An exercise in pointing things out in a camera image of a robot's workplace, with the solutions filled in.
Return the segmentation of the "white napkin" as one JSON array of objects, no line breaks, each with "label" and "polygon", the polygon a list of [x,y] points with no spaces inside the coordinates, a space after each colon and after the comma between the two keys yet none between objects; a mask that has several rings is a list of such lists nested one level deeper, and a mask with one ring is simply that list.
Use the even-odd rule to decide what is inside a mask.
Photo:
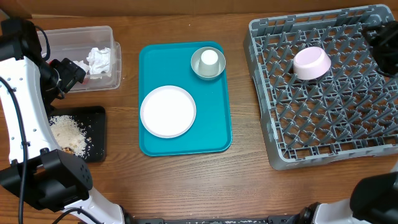
[{"label": "white napkin", "polygon": [[89,75],[89,79],[100,79],[104,75],[109,76],[108,72],[111,70],[111,49],[105,47],[100,50],[95,47],[92,48],[89,52],[87,58],[87,63],[83,60],[73,61],[74,64],[78,65],[82,68],[87,75]]}]

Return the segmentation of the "pile of white rice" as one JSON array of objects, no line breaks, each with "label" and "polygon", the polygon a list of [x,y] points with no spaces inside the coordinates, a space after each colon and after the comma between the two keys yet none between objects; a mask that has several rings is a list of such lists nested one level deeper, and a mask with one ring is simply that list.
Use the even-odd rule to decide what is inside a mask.
[{"label": "pile of white rice", "polygon": [[75,121],[73,116],[53,116],[49,120],[50,129],[61,150],[65,147],[73,149],[74,155],[87,158],[91,138],[87,136],[83,123]]}]

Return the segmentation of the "brown walnut food scrap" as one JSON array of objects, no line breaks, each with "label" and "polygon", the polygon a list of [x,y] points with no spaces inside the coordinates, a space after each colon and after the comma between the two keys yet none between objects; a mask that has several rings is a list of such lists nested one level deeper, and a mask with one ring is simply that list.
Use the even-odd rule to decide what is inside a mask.
[{"label": "brown walnut food scrap", "polygon": [[70,149],[69,147],[63,148],[62,151],[66,152],[66,153],[69,153],[69,154],[74,154],[73,149]]}]

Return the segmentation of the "small pink-white bowl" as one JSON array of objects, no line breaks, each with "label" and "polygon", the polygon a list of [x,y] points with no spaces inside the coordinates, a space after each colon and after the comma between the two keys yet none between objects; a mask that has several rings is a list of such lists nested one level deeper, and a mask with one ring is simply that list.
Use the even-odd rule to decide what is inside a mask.
[{"label": "small pink-white bowl", "polygon": [[320,47],[307,47],[293,58],[293,71],[300,80],[313,80],[329,71],[331,59]]}]

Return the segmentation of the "large white plate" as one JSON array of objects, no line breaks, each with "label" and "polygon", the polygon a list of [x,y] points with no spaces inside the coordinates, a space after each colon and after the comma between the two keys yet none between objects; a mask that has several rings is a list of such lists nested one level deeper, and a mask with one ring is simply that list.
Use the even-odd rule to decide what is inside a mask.
[{"label": "large white plate", "polygon": [[159,138],[176,138],[193,125],[197,107],[191,94],[173,85],[160,86],[146,95],[140,107],[145,129]]}]

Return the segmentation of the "red snack wrapper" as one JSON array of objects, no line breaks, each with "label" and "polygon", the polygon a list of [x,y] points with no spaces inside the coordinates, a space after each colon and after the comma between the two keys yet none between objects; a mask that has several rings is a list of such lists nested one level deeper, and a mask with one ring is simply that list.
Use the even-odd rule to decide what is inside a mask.
[{"label": "red snack wrapper", "polygon": [[87,78],[85,78],[84,80],[83,80],[83,85],[86,85],[87,83],[88,83],[88,81],[89,81],[89,79],[87,79]]}]

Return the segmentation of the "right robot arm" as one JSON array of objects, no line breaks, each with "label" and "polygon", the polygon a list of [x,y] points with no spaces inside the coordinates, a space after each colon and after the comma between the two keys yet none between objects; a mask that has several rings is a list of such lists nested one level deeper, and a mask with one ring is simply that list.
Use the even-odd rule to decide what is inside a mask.
[{"label": "right robot arm", "polygon": [[[379,68],[377,73],[397,80],[397,21],[361,32]],[[287,223],[397,223],[397,167],[390,173],[362,179],[351,198],[313,203]]]}]

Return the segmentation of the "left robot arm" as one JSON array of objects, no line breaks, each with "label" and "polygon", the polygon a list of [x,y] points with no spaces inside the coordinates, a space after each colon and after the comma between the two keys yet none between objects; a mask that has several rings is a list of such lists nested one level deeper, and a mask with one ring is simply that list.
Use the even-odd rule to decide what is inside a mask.
[{"label": "left robot arm", "polygon": [[1,22],[1,104],[9,134],[1,185],[37,210],[74,215],[85,223],[132,223],[125,209],[94,187],[85,161],[62,150],[50,129],[52,102],[64,98],[85,71],[71,60],[42,55],[42,29],[31,21]]}]

